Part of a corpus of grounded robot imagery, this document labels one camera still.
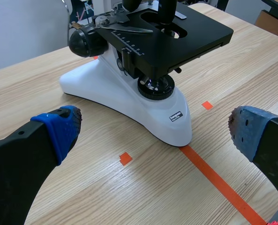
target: textured rubber pad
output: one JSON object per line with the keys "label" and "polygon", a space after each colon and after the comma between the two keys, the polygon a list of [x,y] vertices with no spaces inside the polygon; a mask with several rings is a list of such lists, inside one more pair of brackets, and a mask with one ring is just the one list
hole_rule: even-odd
{"label": "textured rubber pad", "polygon": [[252,106],[240,106],[229,117],[229,129],[236,148],[253,161],[266,124],[278,115]]}

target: orange tape line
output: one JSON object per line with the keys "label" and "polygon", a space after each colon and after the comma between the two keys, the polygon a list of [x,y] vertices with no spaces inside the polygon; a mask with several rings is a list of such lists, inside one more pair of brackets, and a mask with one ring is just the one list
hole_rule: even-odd
{"label": "orange tape line", "polygon": [[267,225],[267,223],[189,145],[180,147],[180,150],[251,225]]}
{"label": "orange tape line", "polygon": [[201,104],[202,106],[205,107],[205,109],[209,110],[209,109],[212,109],[213,108],[213,105],[211,105],[210,102],[206,101],[204,102],[203,104]]}
{"label": "orange tape line", "polygon": [[132,157],[130,157],[130,155],[128,153],[124,153],[122,155],[119,156],[120,157],[120,162],[122,165],[127,165],[129,162],[132,161]]}

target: coarse focus knob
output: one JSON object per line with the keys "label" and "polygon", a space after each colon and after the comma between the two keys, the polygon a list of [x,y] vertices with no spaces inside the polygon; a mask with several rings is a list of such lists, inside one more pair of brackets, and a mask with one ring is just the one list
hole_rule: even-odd
{"label": "coarse focus knob", "polygon": [[81,57],[93,57],[102,55],[108,49],[108,42],[92,27],[83,27],[73,32],[69,48]]}

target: black stage plate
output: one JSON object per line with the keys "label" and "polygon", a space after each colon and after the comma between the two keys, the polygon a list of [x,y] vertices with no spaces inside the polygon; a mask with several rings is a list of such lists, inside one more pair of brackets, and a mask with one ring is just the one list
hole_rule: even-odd
{"label": "black stage plate", "polygon": [[156,14],[150,9],[128,14],[130,21],[125,25],[153,30],[151,34],[106,29],[98,29],[97,32],[119,52],[125,47],[131,49],[133,64],[151,79],[158,79],[175,68],[230,42],[233,34],[231,28],[181,3],[177,4],[177,11],[187,16],[185,20],[177,17],[173,20],[175,25],[187,33],[183,38],[169,37],[142,19],[147,13]]}

